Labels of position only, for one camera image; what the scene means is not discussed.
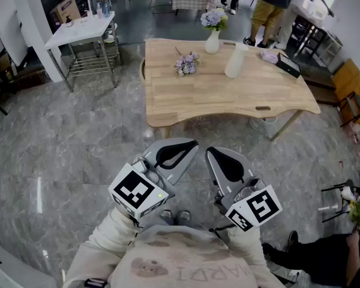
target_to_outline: cardboard box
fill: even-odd
[[[49,16],[56,29],[67,22],[67,16],[69,16],[71,20],[81,18],[75,0],[63,0],[49,12]]]
[[[5,53],[0,57],[0,71],[4,71],[11,67],[10,56]]]

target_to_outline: white side table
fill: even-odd
[[[73,88],[68,83],[67,78],[76,76],[85,76],[89,74],[106,73],[109,72],[113,86],[116,87],[115,76],[113,75],[113,69],[115,67],[116,59],[119,58],[120,65],[121,55],[118,46],[118,39],[116,37],[115,28],[117,26],[114,23],[113,18],[115,12],[110,12],[109,17],[95,18],[95,17],[84,17],[73,21],[71,26],[67,26],[66,23],[62,24],[60,28],[52,35],[50,40],[45,44],[49,56],[51,57],[54,65],[59,71],[59,74],[64,79],[68,89],[73,92]],[[103,34],[107,27],[111,25],[112,35],[115,39],[114,46],[116,48],[115,53],[107,53],[104,46]],[[99,41],[101,45],[102,55],[98,53],[92,56],[86,56],[84,58],[78,58],[72,48],[71,44],[85,44]],[[55,57],[52,54],[51,49],[61,45],[69,45],[74,60],[69,66],[68,74],[65,76],[61,71]]]

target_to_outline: wooden table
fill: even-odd
[[[170,126],[202,115],[235,113],[254,118],[270,118],[297,110],[271,138],[275,140],[302,111],[319,114],[311,91],[303,78],[294,78],[277,66],[261,60],[259,48],[249,47],[240,75],[231,79],[225,66],[234,43],[220,41],[218,53],[204,50],[204,41],[150,39],[145,47],[146,118],[153,128],[162,128],[167,138]],[[179,77],[173,67],[191,51],[201,57],[195,74]],[[278,49],[268,49],[278,53]]]

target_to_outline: table leg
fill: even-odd
[[[108,70],[109,70],[109,75],[110,75],[110,78],[112,80],[113,87],[115,88],[115,87],[117,87],[117,84],[116,84],[115,76],[113,75],[113,70],[112,70],[112,68],[110,67],[110,64],[109,64],[106,48],[104,46],[103,37],[99,37],[98,40],[100,41],[101,49],[103,51],[104,59],[106,60],[106,65],[107,65]]]
[[[322,31],[323,36],[321,37],[321,39],[317,42],[317,45],[315,46],[315,48],[312,50],[312,53],[310,54],[309,59],[311,59],[313,57],[313,55],[316,53],[317,49],[319,48],[319,46],[322,44],[322,42],[324,41],[324,38],[326,37],[326,33],[324,31]]]
[[[68,47],[69,47],[69,48],[70,48],[70,50],[71,50],[71,53],[72,53],[73,58],[74,58],[74,61],[76,61],[77,56],[76,56],[76,54],[75,54],[75,52],[74,52],[74,50],[73,50],[72,45],[71,45],[71,44],[68,44]],[[79,66],[80,66],[80,69],[82,69],[82,68],[83,68],[83,65],[81,64],[81,62],[79,62],[78,64],[79,64]]]
[[[300,116],[300,114],[302,113],[302,110],[297,110],[292,117],[282,126],[282,128],[276,132],[276,134],[271,137],[271,141],[273,142],[274,140],[276,140],[288,127],[290,124],[292,124],[296,118],[298,118]]]
[[[95,45],[95,42],[93,42],[93,45],[94,45],[94,50],[95,50],[95,54],[96,54],[96,58],[99,58],[100,57],[100,54],[96,48],[96,45]]]
[[[163,139],[168,139],[169,138],[169,133],[170,133],[170,127],[163,127],[161,129],[161,133],[163,135]]]
[[[59,66],[59,64],[57,63],[57,61],[56,61],[55,57],[53,56],[53,53],[52,53],[52,51],[51,51],[50,49],[48,50],[48,54],[49,54],[49,56],[50,56],[53,64],[55,65],[56,69],[58,70],[59,75],[62,77],[65,85],[67,86],[67,88],[68,88],[71,92],[73,92],[73,88],[70,86],[70,84],[68,83],[67,78],[66,78],[66,77],[64,76],[64,74],[62,73],[62,71],[61,71],[61,69],[60,69],[60,66]]]
[[[117,53],[119,54],[119,60],[120,60],[120,65],[122,65],[122,61],[121,61],[121,53],[120,53],[120,49],[119,49],[119,41],[116,35],[116,31],[115,31],[115,22],[112,19],[112,22],[110,23],[112,26],[112,36],[113,39],[115,40],[115,42],[113,43],[116,47]]]

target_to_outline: cartoon print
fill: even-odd
[[[168,270],[156,260],[143,260],[141,257],[131,262],[131,271],[138,277],[158,277],[168,274]]]

